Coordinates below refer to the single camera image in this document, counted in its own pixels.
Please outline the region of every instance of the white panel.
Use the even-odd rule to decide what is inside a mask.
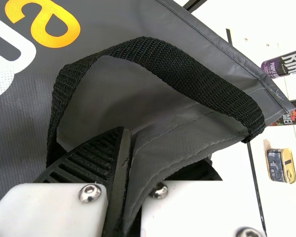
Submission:
[[[262,232],[255,195],[224,181],[166,181],[165,199],[148,197],[141,237],[235,237],[242,227]]]
[[[82,203],[86,184],[22,184],[0,201],[0,237],[100,237],[108,206],[100,197]]]

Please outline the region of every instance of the can label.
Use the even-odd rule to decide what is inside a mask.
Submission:
[[[276,182],[285,182],[281,152],[269,150],[266,152],[270,178]]]
[[[273,79],[296,74],[296,51],[264,61],[261,68]]]
[[[271,126],[282,126],[296,124],[296,100],[291,101],[295,106],[295,109],[289,114],[282,115],[276,122],[272,123]]]

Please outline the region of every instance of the bag handle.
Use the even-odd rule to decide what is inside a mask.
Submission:
[[[52,93],[47,166],[66,152],[57,144],[57,127],[76,87],[92,64],[105,55],[137,63],[181,94],[235,118],[248,129],[249,136],[242,141],[244,143],[251,141],[265,128],[262,110],[245,92],[177,47],[159,39],[139,37],[68,64],[59,72]]]

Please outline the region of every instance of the white letter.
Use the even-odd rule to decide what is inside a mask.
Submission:
[[[288,61],[286,61],[285,63],[291,63],[292,61],[296,61],[296,53],[295,54],[292,54],[290,56],[287,56],[287,57],[282,57],[282,59],[285,61],[286,59],[289,59]]]
[[[21,55],[14,61],[0,56],[0,95],[12,84],[14,74],[27,68],[34,60],[36,48],[34,44],[8,27],[0,20],[0,37],[20,50]]]

